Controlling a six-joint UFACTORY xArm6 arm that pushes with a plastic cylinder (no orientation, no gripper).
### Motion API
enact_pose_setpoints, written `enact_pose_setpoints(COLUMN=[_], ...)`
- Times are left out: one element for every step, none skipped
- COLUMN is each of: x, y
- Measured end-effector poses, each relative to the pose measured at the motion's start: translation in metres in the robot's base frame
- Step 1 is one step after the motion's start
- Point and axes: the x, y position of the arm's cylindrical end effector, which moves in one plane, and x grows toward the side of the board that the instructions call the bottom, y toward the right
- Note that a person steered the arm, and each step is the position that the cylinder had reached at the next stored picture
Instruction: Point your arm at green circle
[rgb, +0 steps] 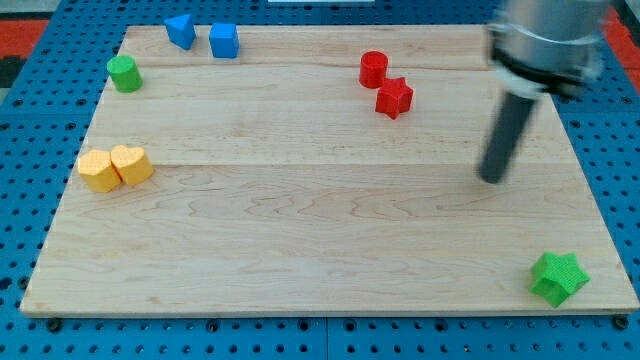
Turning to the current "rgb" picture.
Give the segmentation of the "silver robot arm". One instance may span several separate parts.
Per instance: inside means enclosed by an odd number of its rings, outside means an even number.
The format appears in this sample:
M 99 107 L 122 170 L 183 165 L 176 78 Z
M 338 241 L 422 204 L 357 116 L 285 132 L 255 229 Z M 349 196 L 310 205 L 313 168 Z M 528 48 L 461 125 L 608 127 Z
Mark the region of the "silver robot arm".
M 508 0 L 488 24 L 488 61 L 506 90 L 567 98 L 602 71 L 600 27 L 608 0 Z

